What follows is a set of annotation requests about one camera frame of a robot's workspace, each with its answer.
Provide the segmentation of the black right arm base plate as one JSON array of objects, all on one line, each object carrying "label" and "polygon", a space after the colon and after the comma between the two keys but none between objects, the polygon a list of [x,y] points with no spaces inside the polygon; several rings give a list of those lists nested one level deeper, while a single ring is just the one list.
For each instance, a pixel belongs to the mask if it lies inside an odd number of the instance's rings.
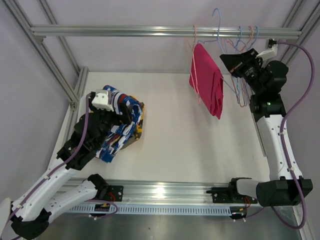
[{"label": "black right arm base plate", "polygon": [[214,204],[245,204],[249,200],[251,204],[257,204],[258,201],[251,196],[239,194],[232,187],[212,187],[206,191],[211,195]]}]

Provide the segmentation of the pink trousers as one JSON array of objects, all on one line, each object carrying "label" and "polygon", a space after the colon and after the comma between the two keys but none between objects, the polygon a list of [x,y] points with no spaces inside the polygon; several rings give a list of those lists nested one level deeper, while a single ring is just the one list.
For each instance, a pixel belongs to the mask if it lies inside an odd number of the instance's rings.
[{"label": "pink trousers", "polygon": [[[209,113],[220,119],[224,101],[222,73],[202,44],[196,44],[194,57],[200,99]],[[189,84],[193,88],[191,77]]]}]

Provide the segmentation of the pink hanger of orange trousers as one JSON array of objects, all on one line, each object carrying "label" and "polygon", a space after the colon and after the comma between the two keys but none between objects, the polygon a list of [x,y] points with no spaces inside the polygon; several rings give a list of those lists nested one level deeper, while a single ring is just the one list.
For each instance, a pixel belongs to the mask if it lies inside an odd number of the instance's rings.
[{"label": "pink hanger of orange trousers", "polygon": [[[236,54],[243,53],[246,50],[249,50],[249,45],[253,40],[254,37],[254,28],[249,26],[251,30],[251,34],[249,35],[249,39],[245,42],[243,41],[243,28],[242,26],[238,27],[240,34],[238,35],[237,40],[234,42],[230,38],[225,38],[223,43],[225,44],[225,50],[227,50],[227,45],[231,46],[234,49]],[[248,90],[245,81],[242,78],[236,78],[231,75],[231,83],[234,88],[235,97],[238,105],[241,108],[244,108],[248,105]]]}]

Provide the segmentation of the olive yellow camouflage trousers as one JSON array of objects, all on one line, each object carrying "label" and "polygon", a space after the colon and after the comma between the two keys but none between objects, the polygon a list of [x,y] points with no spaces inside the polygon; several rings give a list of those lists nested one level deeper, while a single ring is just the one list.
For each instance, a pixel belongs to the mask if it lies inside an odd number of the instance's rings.
[{"label": "olive yellow camouflage trousers", "polygon": [[130,138],[127,140],[127,142],[123,145],[121,149],[123,150],[128,146],[132,145],[133,143],[137,142],[141,138],[142,132],[143,132],[143,118],[138,122],[132,135],[130,136]]}]

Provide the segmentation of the light blue wire hanger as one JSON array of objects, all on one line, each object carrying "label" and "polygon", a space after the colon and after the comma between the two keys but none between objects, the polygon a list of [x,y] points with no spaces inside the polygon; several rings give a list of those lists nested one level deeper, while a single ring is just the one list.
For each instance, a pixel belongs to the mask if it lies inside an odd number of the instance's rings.
[{"label": "light blue wire hanger", "polygon": [[[242,42],[243,28],[239,26],[240,34],[238,36],[238,40],[235,43],[234,49],[235,53],[242,53],[244,50],[241,50],[239,44]],[[234,91],[236,94],[237,103],[241,108],[247,106],[247,97],[246,97],[246,85],[242,78],[232,78],[232,83],[234,87]]]}]

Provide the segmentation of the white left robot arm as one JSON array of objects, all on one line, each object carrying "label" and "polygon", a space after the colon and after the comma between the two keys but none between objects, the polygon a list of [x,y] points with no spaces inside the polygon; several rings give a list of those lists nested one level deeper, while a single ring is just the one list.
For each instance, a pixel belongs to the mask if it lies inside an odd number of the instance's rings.
[{"label": "white left robot arm", "polygon": [[32,240],[57,217],[82,202],[117,199],[109,184],[97,173],[59,197],[55,193],[95,157],[104,143],[114,139],[113,129],[134,122],[125,103],[120,103],[119,109],[120,112],[108,111],[85,103],[85,114],[75,124],[70,139],[58,151],[57,158],[30,190],[11,203],[9,221],[15,234]]}]

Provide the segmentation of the blue hanger of camouflage trousers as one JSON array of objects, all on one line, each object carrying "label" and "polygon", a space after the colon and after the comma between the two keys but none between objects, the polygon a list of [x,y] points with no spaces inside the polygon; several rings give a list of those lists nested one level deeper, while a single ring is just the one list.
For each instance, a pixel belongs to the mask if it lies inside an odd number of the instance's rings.
[{"label": "blue hanger of camouflage trousers", "polygon": [[260,34],[260,28],[255,25],[255,26],[249,26],[249,29],[251,30],[251,37],[249,41],[245,44],[244,49],[246,51],[250,50],[254,44],[256,43],[258,36]]}]

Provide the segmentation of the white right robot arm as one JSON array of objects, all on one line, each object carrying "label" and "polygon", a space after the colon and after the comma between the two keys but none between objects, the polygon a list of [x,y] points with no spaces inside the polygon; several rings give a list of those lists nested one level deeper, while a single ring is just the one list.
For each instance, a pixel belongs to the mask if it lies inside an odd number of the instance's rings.
[{"label": "white right robot arm", "polygon": [[233,178],[228,198],[240,202],[255,198],[262,207],[296,206],[313,189],[299,169],[287,134],[285,110],[280,92],[287,82],[289,68],[278,60],[262,66],[263,58],[255,49],[240,54],[222,54],[228,72],[243,78],[253,91],[249,108],[258,127],[269,167],[269,181]]}]

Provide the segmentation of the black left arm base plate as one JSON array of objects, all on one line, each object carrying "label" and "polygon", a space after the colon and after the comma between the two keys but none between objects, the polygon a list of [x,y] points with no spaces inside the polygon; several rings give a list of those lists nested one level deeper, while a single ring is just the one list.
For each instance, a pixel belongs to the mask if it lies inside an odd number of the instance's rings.
[{"label": "black left arm base plate", "polygon": [[102,197],[102,200],[109,202],[122,202],[124,196],[124,187],[122,185],[110,185],[107,193]]}]

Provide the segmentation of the blue white patterned trousers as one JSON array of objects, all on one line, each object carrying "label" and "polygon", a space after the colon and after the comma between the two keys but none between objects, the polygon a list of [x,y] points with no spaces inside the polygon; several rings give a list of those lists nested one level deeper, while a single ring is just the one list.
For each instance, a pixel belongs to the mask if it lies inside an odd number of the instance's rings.
[{"label": "blue white patterned trousers", "polygon": [[106,163],[111,163],[116,154],[122,150],[123,145],[133,134],[138,122],[141,119],[144,120],[145,104],[138,101],[134,96],[127,95],[113,86],[105,85],[103,89],[111,92],[111,104],[118,115],[122,115],[120,103],[133,106],[131,112],[133,117],[132,122],[130,124],[113,126],[102,148],[96,153],[97,158]]}]

